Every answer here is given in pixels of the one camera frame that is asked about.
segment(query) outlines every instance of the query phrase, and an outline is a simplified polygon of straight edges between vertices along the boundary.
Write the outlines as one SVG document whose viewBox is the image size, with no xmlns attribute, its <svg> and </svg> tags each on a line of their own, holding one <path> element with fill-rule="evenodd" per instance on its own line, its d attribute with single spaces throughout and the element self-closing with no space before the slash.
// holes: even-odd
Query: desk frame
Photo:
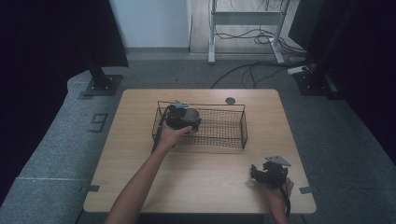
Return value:
<svg viewBox="0 0 396 224">
<path fill-rule="evenodd" d="M 216 1 L 211 0 L 212 9 L 210 11 L 210 37 L 208 62 L 215 63 L 215 29 L 216 25 L 276 25 L 276 32 L 273 38 L 270 38 L 271 48 L 276 56 L 278 63 L 284 63 L 285 60 L 280 52 L 278 40 L 282 31 L 283 23 L 289 7 L 290 0 L 286 3 L 281 11 L 265 12 L 229 12 L 216 11 Z"/>
</svg>

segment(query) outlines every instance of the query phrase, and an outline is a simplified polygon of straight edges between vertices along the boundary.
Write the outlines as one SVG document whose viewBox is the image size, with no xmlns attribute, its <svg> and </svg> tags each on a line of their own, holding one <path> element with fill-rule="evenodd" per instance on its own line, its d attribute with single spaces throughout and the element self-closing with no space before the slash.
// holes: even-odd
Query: black base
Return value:
<svg viewBox="0 0 396 224">
<path fill-rule="evenodd" d="M 332 81 L 332 76 L 327 74 L 320 85 L 312 84 L 312 74 L 295 74 L 297 86 L 301 95 L 305 96 L 327 96 L 329 100 L 344 100 L 338 87 Z"/>
<path fill-rule="evenodd" d="M 327 96 L 329 89 L 326 85 L 312 85 L 312 74 L 295 74 L 298 89 L 301 95 L 306 96 Z"/>
<path fill-rule="evenodd" d="M 87 89 L 83 92 L 84 96 L 113 96 L 116 94 L 117 87 L 122 80 L 122 75 L 106 75 L 106 85 L 97 86 L 93 80 L 88 84 Z"/>
</svg>

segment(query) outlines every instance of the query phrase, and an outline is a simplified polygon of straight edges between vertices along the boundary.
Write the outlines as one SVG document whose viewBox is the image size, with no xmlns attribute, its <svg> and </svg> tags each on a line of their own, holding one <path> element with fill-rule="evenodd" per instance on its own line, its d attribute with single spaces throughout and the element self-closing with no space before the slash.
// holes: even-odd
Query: gray floor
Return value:
<svg viewBox="0 0 396 224">
<path fill-rule="evenodd" d="M 79 97 L 91 80 L 88 72 L 69 80 L 64 105 L 16 178 L 1 207 L 0 223 L 75 223 L 77 219 L 78 223 L 103 222 L 106 214 L 78 215 L 122 92 L 208 89 L 218 77 L 236 66 L 262 60 L 262 57 L 224 56 L 217 58 L 215 65 L 208 65 L 202 55 L 180 53 L 168 57 L 172 60 L 159 60 L 161 57 L 161 54 L 146 54 L 141 58 L 129 55 L 130 69 L 105 69 L 108 75 L 123 75 L 112 97 Z M 256 67 L 254 75 L 258 79 L 278 69 Z M 215 88 L 244 88 L 242 72 L 230 74 Z M 245 83 L 251 86 L 248 77 Z M 396 223 L 396 167 L 345 101 L 302 96 L 294 78 L 286 71 L 260 82 L 258 88 L 278 90 L 318 207 L 312 215 L 291 215 L 291 223 Z M 102 129 L 92 119 L 103 114 L 107 118 Z M 223 223 L 226 218 L 172 215 L 145 220 L 147 223 L 153 220 Z M 273 223 L 273 220 L 268 215 L 259 218 L 237 215 L 227 222 Z"/>
</svg>

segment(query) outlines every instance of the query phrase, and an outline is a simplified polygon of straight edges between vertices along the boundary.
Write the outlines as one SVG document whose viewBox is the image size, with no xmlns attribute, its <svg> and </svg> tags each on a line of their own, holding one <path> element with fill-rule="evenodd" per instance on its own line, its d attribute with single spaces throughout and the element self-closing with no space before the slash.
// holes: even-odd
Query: wire basket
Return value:
<svg viewBox="0 0 396 224">
<path fill-rule="evenodd" d="M 155 139 L 157 127 L 165 108 L 170 102 L 159 101 L 152 129 Z M 220 147 L 245 148 L 248 141 L 245 105 L 194 105 L 201 117 L 198 132 L 182 135 L 177 145 L 211 145 Z"/>
</svg>

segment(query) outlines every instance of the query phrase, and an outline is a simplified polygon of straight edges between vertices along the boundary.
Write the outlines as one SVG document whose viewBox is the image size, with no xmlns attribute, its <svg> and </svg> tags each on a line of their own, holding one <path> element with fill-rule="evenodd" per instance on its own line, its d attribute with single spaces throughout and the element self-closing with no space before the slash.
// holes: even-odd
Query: wooden tabletop surface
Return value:
<svg viewBox="0 0 396 224">
<path fill-rule="evenodd" d="M 282 156 L 295 183 L 292 213 L 314 213 L 316 205 L 290 126 L 275 90 L 127 90 L 108 134 L 84 203 L 88 212 L 108 212 L 123 187 L 151 152 L 158 101 L 222 105 L 233 97 L 246 105 L 245 149 L 208 145 L 176 146 L 166 156 L 142 212 L 150 213 L 269 213 L 251 164 L 262 168 L 265 157 Z"/>
</svg>

